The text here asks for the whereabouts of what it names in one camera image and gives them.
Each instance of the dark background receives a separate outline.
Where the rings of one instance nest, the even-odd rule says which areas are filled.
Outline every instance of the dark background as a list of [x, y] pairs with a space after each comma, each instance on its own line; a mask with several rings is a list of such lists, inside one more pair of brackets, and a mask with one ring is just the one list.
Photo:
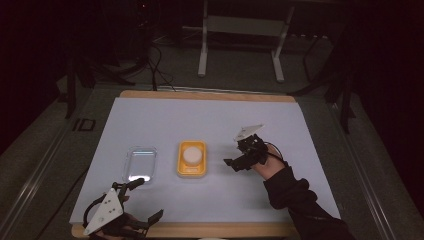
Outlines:
[[[144, 42], [160, 27], [178, 41], [181, 26], [201, 26], [202, 1], [144, 0], [144, 32], [137, 33], [135, 1], [3, 1], [0, 5], [0, 154], [52, 102], [59, 91], [56, 82], [65, 74], [67, 49], [72, 39], [100, 63], [139, 57], [128, 51], [125, 39]], [[284, 19], [275, 11], [281, 1], [216, 1], [210, 11], [225, 15]], [[157, 3], [161, 16], [158, 18]], [[257, 11], [257, 7], [268, 10]], [[394, 165], [416, 206], [424, 215], [423, 48], [424, 7], [420, 1], [362, 1], [355, 7], [302, 3], [290, 32], [311, 36], [328, 17], [342, 23], [345, 31], [335, 41], [337, 56], [328, 65], [348, 61], [357, 71], [354, 91], [381, 136]], [[316, 11], [322, 11], [316, 17]]]

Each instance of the wire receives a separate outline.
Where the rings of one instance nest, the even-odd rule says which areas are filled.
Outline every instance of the wire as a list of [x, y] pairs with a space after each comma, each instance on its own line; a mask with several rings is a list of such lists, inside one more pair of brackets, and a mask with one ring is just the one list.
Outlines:
[[86, 168], [81, 175], [75, 180], [75, 182], [72, 184], [71, 188], [69, 189], [68, 193], [66, 194], [65, 198], [60, 203], [59, 207], [56, 209], [56, 211], [53, 213], [53, 215], [50, 217], [50, 219], [47, 221], [47, 223], [44, 225], [44, 227], [41, 229], [41, 231], [38, 233], [37, 237], [34, 238], [34, 240], [40, 239], [40, 237], [44, 234], [46, 229], [49, 227], [50, 223], [53, 221], [53, 219], [56, 217], [56, 215], [59, 213], [60, 209], [65, 204], [66, 200], [68, 199], [69, 195], [71, 195], [72, 191], [74, 190], [77, 183], [84, 177], [84, 175], [88, 172], [89, 168]]

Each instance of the person's hand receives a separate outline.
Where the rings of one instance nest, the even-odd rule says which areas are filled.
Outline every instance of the person's hand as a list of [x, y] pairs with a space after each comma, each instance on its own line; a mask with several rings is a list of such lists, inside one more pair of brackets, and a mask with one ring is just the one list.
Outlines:
[[[282, 156], [277, 152], [277, 150], [272, 145], [267, 144], [267, 147], [268, 147], [269, 153], [272, 153], [282, 158]], [[266, 160], [264, 165], [257, 163], [252, 166], [252, 169], [258, 172], [259, 175], [261, 175], [265, 180], [268, 180], [284, 167], [285, 167], [284, 164], [279, 159], [268, 155], [268, 159]]]

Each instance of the black sleeve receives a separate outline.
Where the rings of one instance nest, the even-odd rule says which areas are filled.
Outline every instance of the black sleeve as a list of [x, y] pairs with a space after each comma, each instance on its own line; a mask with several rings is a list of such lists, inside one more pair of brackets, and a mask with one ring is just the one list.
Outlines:
[[317, 203], [306, 179], [296, 180], [291, 167], [286, 167], [264, 182], [271, 206], [288, 208], [293, 223], [303, 240], [350, 240], [345, 222], [333, 218]]

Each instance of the table leg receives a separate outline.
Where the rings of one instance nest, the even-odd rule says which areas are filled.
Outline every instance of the table leg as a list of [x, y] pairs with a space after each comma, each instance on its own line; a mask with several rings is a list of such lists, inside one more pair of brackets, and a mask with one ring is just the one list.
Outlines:
[[202, 28], [202, 50], [200, 52], [200, 62], [198, 76], [206, 76], [206, 63], [208, 60], [208, 0], [203, 1], [203, 28]]
[[280, 82], [280, 83], [284, 82], [283, 70], [281, 69], [281, 63], [280, 63], [280, 53], [281, 53], [281, 49], [283, 48], [284, 40], [287, 37], [287, 31], [289, 30], [293, 13], [294, 13], [294, 6], [291, 6], [287, 14], [287, 18], [284, 23], [284, 26], [281, 29], [278, 46], [275, 50], [271, 51], [271, 57], [272, 57], [272, 63], [274, 64], [275, 76], [277, 78], [277, 82]]

